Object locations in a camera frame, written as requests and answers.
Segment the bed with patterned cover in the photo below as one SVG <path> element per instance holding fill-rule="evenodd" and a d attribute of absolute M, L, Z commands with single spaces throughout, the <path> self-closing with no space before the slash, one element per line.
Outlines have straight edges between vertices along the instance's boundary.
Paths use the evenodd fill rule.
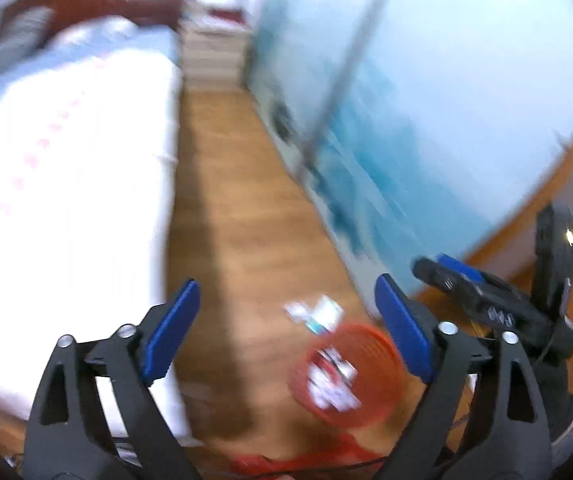
<path fill-rule="evenodd" d="M 28 417 L 63 335 L 166 300 L 180 42 L 94 29 L 0 74 L 0 412 Z"/>

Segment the white paper scrap on floor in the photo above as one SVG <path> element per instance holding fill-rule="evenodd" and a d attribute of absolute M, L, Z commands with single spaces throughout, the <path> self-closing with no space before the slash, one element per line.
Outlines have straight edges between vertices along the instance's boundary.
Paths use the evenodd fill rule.
<path fill-rule="evenodd" d="M 305 325 L 316 335 L 333 333 L 344 318 L 344 309 L 325 295 L 312 307 L 303 301 L 293 301 L 285 304 L 284 310 L 294 323 Z"/>

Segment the beige bedside drawer cabinet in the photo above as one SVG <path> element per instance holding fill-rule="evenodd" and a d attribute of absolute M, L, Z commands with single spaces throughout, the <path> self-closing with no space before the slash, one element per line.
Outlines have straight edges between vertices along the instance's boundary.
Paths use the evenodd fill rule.
<path fill-rule="evenodd" d="M 238 22 L 198 15 L 178 24 L 181 72 L 188 88 L 229 91 L 242 87 L 246 52 L 252 31 Z"/>

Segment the glass sliding wardrobe door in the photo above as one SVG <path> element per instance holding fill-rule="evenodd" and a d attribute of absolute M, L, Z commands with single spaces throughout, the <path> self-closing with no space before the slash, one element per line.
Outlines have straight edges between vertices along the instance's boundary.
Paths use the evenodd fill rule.
<path fill-rule="evenodd" d="M 411 294 L 573 143 L 573 0 L 266 0 L 250 89 L 360 294 Z"/>

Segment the red plastic trash basket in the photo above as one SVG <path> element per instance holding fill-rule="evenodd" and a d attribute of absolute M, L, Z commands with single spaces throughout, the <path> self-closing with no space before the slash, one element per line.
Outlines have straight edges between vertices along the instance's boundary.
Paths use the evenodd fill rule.
<path fill-rule="evenodd" d="M 391 340 L 369 325 L 344 324 L 319 338 L 299 359 L 288 390 L 329 426 L 382 422 L 405 393 L 405 365 Z"/>

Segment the grey checked pillow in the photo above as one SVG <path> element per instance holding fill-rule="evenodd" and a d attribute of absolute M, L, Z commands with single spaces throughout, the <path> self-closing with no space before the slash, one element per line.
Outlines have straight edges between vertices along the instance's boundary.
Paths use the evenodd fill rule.
<path fill-rule="evenodd" d="M 0 73 L 35 53 L 55 16 L 48 6 L 33 6 L 9 21 L 0 32 Z"/>

